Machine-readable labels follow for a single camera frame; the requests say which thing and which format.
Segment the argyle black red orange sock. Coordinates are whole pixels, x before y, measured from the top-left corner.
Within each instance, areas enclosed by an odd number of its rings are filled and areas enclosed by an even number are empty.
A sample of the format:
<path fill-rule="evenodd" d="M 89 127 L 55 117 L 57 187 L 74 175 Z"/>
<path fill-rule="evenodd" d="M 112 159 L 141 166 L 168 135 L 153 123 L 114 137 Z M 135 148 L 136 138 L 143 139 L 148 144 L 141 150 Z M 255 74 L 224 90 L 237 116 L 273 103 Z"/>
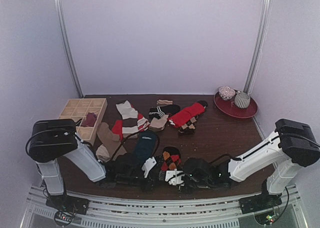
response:
<path fill-rule="evenodd" d="M 181 153 L 173 146 L 167 146 L 162 150 L 162 155 L 156 157 L 159 165 L 158 179 L 164 181 L 166 172 L 181 169 Z"/>

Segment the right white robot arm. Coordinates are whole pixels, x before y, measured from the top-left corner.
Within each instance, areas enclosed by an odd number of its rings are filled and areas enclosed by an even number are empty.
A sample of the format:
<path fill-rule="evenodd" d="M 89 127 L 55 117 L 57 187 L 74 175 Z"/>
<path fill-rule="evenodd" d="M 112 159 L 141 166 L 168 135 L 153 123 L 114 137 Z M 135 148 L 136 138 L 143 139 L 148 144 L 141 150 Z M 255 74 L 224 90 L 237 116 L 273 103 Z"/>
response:
<path fill-rule="evenodd" d="M 265 209 L 301 168 L 320 159 L 320 145 L 309 125 L 280 119 L 275 123 L 275 130 L 261 143 L 239 156 L 226 156 L 228 159 L 216 166 L 202 158 L 189 158 L 182 166 L 179 190 L 190 193 L 196 188 L 229 188 L 276 162 L 278 167 L 263 181 L 262 194 L 256 198 L 256 204 Z"/>

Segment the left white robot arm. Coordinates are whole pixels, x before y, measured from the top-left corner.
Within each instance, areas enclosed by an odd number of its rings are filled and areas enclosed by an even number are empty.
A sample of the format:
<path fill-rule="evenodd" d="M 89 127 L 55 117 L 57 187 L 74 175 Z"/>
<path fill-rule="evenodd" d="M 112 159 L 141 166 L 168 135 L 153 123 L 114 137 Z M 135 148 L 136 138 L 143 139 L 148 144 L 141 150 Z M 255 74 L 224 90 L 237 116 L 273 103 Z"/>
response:
<path fill-rule="evenodd" d="M 156 163 L 154 154 L 160 144 L 156 133 L 132 131 L 121 138 L 106 123 L 101 123 L 96 131 L 101 146 L 94 151 L 92 144 L 80 137 L 71 119 L 42 120 L 33 126 L 25 152 L 36 163 L 48 195 L 61 210 L 69 209 L 72 199 L 66 195 L 58 164 L 60 157 L 67 158 L 100 187 L 152 184 L 149 172 Z"/>

